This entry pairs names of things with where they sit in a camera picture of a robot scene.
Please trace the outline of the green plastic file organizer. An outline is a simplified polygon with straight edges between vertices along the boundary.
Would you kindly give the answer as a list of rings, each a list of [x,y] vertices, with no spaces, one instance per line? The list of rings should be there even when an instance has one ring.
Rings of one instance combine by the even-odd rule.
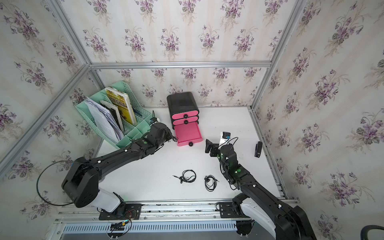
[[[102,122],[94,119],[96,110],[91,102],[95,102],[107,110],[112,117],[111,125],[117,127],[116,136],[102,130]],[[153,114],[144,109],[137,100],[129,85],[123,81],[97,92],[76,105],[76,109],[91,129],[116,149],[128,146],[136,139],[149,132]]]

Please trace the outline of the black earphones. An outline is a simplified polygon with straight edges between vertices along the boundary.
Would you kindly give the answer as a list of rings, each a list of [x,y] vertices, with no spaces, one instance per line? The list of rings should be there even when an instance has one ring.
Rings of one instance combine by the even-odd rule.
[[[213,175],[208,175],[204,177],[205,188],[208,192],[213,192],[218,184],[218,180]]]
[[[180,183],[183,184],[183,183],[193,183],[196,178],[197,178],[197,174],[194,170],[184,170],[182,172],[182,175],[181,176],[175,176],[173,175],[173,177],[179,179]]]

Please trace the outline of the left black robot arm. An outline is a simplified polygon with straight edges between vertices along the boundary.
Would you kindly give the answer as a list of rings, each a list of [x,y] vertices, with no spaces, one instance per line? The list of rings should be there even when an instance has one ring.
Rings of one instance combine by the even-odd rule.
[[[62,189],[77,208],[91,205],[121,218],[127,211],[125,201],[117,193],[101,189],[99,181],[126,164],[153,155],[170,140],[178,141],[165,124],[154,123],[148,133],[125,148],[98,158],[75,160],[62,182]]]

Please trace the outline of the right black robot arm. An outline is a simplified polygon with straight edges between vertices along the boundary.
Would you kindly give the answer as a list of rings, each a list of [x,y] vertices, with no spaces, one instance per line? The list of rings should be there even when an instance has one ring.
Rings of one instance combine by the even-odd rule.
[[[251,218],[275,240],[315,240],[317,237],[306,212],[291,207],[271,194],[237,160],[234,145],[227,140],[214,144],[206,140],[205,153],[219,160],[227,182],[241,191],[232,200],[234,212]]]

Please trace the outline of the yellow book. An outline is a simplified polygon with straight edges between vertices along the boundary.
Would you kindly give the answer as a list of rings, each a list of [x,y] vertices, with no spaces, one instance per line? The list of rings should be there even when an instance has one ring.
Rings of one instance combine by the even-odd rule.
[[[130,102],[130,98],[126,93],[123,93],[115,88],[105,88],[106,94],[112,104],[118,107],[121,117],[132,126],[137,125],[137,119]]]

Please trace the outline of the pink drawer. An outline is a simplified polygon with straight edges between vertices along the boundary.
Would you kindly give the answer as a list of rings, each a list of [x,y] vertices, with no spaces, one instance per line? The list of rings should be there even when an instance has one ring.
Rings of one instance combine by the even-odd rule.
[[[198,120],[199,120],[198,116],[193,116],[186,119],[178,119],[173,121],[173,126],[186,125],[189,123],[197,122]]]
[[[197,116],[199,114],[199,111],[189,111],[189,112],[185,112],[185,113],[177,113],[177,114],[173,114],[171,116],[171,118],[173,120],[178,120],[178,119],[187,119],[187,118],[190,118],[190,117],[194,117],[194,116]]]
[[[197,122],[175,126],[176,137],[178,138],[178,147],[193,146],[203,141],[202,134]]]

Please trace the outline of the pink top drawer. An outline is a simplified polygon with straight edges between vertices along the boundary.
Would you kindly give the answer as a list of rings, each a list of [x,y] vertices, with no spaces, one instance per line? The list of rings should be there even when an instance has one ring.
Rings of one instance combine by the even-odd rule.
[[[187,118],[190,118],[190,117],[194,117],[194,116],[197,116],[199,114],[199,111],[189,111],[189,112],[185,112],[185,113],[177,113],[177,114],[173,114],[171,116],[171,118],[173,120],[178,120],[178,119],[187,119]]]

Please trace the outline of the pink bottom drawer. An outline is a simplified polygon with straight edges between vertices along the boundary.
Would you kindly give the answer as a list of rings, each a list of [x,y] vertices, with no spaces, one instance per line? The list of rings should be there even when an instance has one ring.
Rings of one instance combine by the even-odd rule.
[[[178,147],[193,146],[203,141],[202,134],[197,122],[175,126],[176,137],[178,138]]]

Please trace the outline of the black pink drawer cabinet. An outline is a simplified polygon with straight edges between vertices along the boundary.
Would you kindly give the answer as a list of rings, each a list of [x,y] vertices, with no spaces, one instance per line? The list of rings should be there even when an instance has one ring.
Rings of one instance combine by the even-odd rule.
[[[168,103],[170,117],[173,114],[177,114],[177,113],[185,113],[185,112],[194,111],[194,110],[199,111],[198,105],[195,101],[195,98],[192,92],[183,92],[183,93],[168,95],[167,103]],[[172,128],[175,129],[175,126],[173,126],[173,121],[174,120],[171,118]]]

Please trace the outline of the black stapler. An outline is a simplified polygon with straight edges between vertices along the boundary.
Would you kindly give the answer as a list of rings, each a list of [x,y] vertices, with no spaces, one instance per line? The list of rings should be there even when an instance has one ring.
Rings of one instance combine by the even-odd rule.
[[[255,157],[260,158],[261,153],[263,150],[263,143],[261,141],[258,141],[255,147]]]

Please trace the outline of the aluminium front rail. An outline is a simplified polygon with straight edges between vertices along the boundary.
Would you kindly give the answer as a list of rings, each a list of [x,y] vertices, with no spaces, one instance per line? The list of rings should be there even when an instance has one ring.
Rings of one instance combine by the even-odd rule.
[[[220,212],[216,208],[217,202],[232,202],[233,199],[212,200],[184,200],[184,201],[142,201],[127,202],[129,204],[142,204],[140,218],[134,222],[171,222],[171,221],[209,221],[221,220]],[[280,198],[291,207],[297,204],[296,200]],[[102,209],[86,207],[76,210],[60,210],[54,218],[54,224],[64,223],[107,223],[121,220],[100,221]],[[251,219],[247,216],[228,220]]]

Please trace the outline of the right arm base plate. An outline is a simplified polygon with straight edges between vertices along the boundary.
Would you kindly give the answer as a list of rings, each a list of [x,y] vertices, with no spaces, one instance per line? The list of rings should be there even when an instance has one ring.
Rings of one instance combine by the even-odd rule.
[[[243,216],[240,205],[235,202],[217,202],[216,208],[220,212],[221,219],[233,219]]]

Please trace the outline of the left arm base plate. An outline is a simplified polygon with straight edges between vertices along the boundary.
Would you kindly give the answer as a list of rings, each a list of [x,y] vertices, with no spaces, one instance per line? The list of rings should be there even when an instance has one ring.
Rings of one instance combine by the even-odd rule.
[[[121,204],[118,208],[109,213],[105,210],[101,210],[99,215],[100,221],[110,221],[110,220],[138,220],[140,218],[142,204]]]

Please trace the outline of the black earphones middle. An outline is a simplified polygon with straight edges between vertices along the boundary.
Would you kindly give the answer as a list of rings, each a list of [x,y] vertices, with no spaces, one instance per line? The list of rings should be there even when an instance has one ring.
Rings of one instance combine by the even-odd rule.
[[[183,183],[193,183],[196,178],[197,178],[197,174],[194,170],[184,170],[182,172],[182,175],[181,176],[175,176],[173,175],[173,177],[179,179],[180,183],[183,184]]]

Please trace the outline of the black earphones right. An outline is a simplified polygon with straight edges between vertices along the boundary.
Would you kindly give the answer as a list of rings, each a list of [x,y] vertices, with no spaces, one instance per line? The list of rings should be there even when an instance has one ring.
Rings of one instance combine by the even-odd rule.
[[[218,184],[218,180],[213,175],[208,175],[204,177],[205,188],[208,192],[213,192]]]

